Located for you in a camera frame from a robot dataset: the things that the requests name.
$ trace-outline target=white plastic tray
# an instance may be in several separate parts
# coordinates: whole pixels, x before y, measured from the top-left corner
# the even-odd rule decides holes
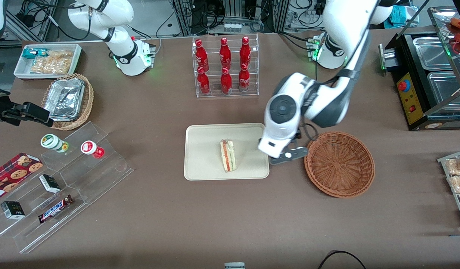
[[[215,124],[189,126],[185,139],[184,176],[187,180],[264,179],[270,168],[268,156],[259,151],[263,124]],[[235,147],[237,169],[225,173],[220,140]]]
[[[74,55],[72,57],[71,66],[69,67],[68,75],[73,74],[76,70],[78,65],[79,56],[82,51],[81,46],[78,44],[68,44],[68,43],[61,43],[61,44],[31,44],[26,45],[24,48],[47,48],[50,50],[71,50],[74,51]],[[35,74],[31,73],[31,67],[34,59],[27,59],[24,57],[19,56],[18,63],[16,65],[14,75],[17,78],[21,78],[24,80],[45,80],[47,78],[60,78],[64,77],[65,75],[58,75],[58,74]]]

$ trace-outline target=yellow control panel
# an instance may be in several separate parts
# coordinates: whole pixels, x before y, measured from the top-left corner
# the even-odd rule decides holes
[[[423,117],[423,109],[417,98],[416,91],[413,87],[413,81],[409,73],[404,75],[404,77],[396,83],[396,87],[398,87],[399,97],[402,101],[406,119],[408,119],[409,124],[413,124]]]

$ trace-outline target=coca-cola bottle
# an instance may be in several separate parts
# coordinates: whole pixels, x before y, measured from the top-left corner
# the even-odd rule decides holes
[[[228,68],[230,70],[231,51],[228,46],[227,38],[223,37],[220,39],[220,45],[220,63],[222,63],[222,67]]]
[[[231,88],[231,76],[229,74],[229,69],[224,67],[222,68],[222,76],[220,77],[220,81],[222,83],[222,92],[225,95],[230,95],[232,88]]]
[[[197,58],[197,64],[200,67],[203,67],[204,72],[208,71],[208,57],[206,56],[206,51],[202,47],[202,41],[200,39],[197,39],[195,41],[195,46],[197,47],[197,50],[195,52],[195,57]]]
[[[240,68],[240,73],[238,73],[238,89],[241,92],[246,92],[250,84],[250,73],[248,72],[248,65],[246,63],[242,63]]]
[[[250,39],[247,36],[242,38],[242,47],[240,48],[240,66],[243,63],[247,64],[247,68],[250,66],[250,53],[252,49],[250,49],[249,45]]]
[[[210,94],[210,83],[208,82],[208,77],[205,74],[204,68],[198,67],[197,73],[199,74],[197,76],[197,81],[199,82],[199,88],[201,89],[201,93],[203,95],[209,95]]]

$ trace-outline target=red cap jar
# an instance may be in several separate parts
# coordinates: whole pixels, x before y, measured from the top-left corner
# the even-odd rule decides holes
[[[93,155],[94,158],[100,159],[102,156],[104,156],[104,149],[98,146],[96,143],[88,140],[82,143],[81,145],[81,151],[82,153],[86,155]]]

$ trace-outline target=clear acrylic bottle rack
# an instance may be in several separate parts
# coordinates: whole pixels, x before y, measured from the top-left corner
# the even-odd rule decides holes
[[[240,92],[238,90],[238,73],[240,73],[240,48],[242,47],[242,37],[249,37],[249,45],[252,49],[250,53],[251,61],[248,71],[250,73],[250,84],[249,90],[246,92]],[[220,38],[226,37],[228,46],[231,51],[231,68],[230,76],[232,78],[232,94],[224,95],[221,90],[220,76],[222,75],[222,65],[220,63]],[[202,45],[205,48],[208,56],[208,80],[210,82],[210,94],[202,95],[199,88],[199,82],[197,81],[197,68],[199,67],[196,61],[196,46],[195,41],[201,39]],[[232,96],[245,96],[245,95],[258,95],[259,94],[259,44],[257,34],[236,34],[236,35],[225,35],[225,36],[199,36],[194,37],[192,40],[192,57],[194,64],[194,77],[195,77],[195,89],[196,95],[200,97],[232,97]]]
[[[127,177],[133,169],[112,148],[106,136],[107,133],[89,121],[63,139],[69,143],[65,153],[49,150],[41,155],[45,166],[10,194],[1,197],[0,236],[13,237],[20,253],[28,253]],[[104,148],[105,154],[101,159],[80,151],[81,144],[86,140]],[[53,176],[61,191],[57,194],[46,191],[39,180],[42,174]],[[37,216],[68,195],[71,195],[73,203],[53,218],[39,223]],[[1,209],[3,201],[18,201],[26,216],[20,220],[7,219]]]

